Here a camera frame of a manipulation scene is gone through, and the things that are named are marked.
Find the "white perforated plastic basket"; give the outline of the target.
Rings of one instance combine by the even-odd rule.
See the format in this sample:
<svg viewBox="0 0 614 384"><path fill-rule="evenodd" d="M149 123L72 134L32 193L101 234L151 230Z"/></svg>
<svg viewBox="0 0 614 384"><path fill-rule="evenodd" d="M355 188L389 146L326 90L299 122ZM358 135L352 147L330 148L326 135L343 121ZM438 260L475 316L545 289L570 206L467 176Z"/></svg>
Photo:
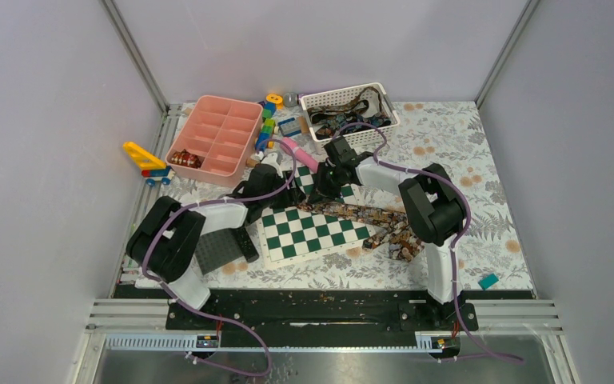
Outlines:
<svg viewBox="0 0 614 384"><path fill-rule="evenodd" d="M382 143L382 138L390 137L391 133L393 133L401 123L399 115L391 103L387 92L379 82L350 86L315 94L305 94L300 96L300 104L303 115L309 124L309 134L313 140L311 147L313 147L318 154L323 154L325 152L325 144L333 137L319 139L315 135L315 132L327 118L332 116L356 113L364 117L371 117L374 114L383 114L392 120L390 126L372 126L369 130L363 130L357 133L342 135L337 132L334 134L345 137L349 145L355 149Z"/></svg>

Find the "pink divided organizer tray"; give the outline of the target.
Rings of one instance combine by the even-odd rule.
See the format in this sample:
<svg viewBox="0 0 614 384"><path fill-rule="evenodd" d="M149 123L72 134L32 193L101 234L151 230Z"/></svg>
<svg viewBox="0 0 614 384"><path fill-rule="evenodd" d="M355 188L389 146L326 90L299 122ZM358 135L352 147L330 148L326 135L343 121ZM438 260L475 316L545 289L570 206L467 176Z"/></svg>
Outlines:
<svg viewBox="0 0 614 384"><path fill-rule="evenodd" d="M177 176L234 187L253 153L261 128L262 106L256 102L204 95L195 103L165 156ZM174 152L188 150L202 160L199 169L172 164Z"/></svg>

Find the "brown floral patterned tie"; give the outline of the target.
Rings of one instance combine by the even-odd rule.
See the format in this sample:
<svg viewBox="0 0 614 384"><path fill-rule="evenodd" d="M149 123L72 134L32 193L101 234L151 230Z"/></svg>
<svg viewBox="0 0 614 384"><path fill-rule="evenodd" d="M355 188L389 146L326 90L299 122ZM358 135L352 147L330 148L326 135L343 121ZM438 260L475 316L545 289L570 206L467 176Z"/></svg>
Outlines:
<svg viewBox="0 0 614 384"><path fill-rule="evenodd" d="M413 233L405 212L359 206L343 202L302 202L299 210L327 217L379 227L380 230L363 242L366 250L388 245L388 257L392 260L411 262L425 248L425 244Z"/></svg>

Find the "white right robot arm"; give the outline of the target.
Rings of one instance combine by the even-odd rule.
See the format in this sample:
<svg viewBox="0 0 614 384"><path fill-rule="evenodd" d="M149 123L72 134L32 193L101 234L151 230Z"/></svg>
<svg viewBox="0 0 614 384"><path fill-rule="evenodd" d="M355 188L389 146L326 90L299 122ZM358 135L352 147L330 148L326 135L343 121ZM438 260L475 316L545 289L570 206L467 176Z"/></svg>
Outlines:
<svg viewBox="0 0 614 384"><path fill-rule="evenodd" d="M397 166L375 153L356 153L344 137L327 143L325 152L327 158L317 168L309 204L335 200L348 185L371 186L401 197L410 230L425 244L427 291L436 301L428 305L426 317L434 328L449 328L458 319L452 301L460 294L455 245L469 224L464 195L435 163L422 170Z"/></svg>

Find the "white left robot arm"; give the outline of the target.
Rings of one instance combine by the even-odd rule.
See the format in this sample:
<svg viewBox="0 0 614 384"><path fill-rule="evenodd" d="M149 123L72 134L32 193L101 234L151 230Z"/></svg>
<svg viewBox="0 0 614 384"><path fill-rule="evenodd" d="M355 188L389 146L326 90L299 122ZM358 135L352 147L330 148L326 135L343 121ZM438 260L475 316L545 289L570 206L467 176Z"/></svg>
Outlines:
<svg viewBox="0 0 614 384"><path fill-rule="evenodd" d="M205 329L215 321L216 308L207 302L210 289L190 269L201 237L256 222L291 187L296 172L296 160L290 172L283 171L272 153L230 196L189 205L161 197L128 240L126 254L140 265L146 278L186 307L185 318L193 326Z"/></svg>

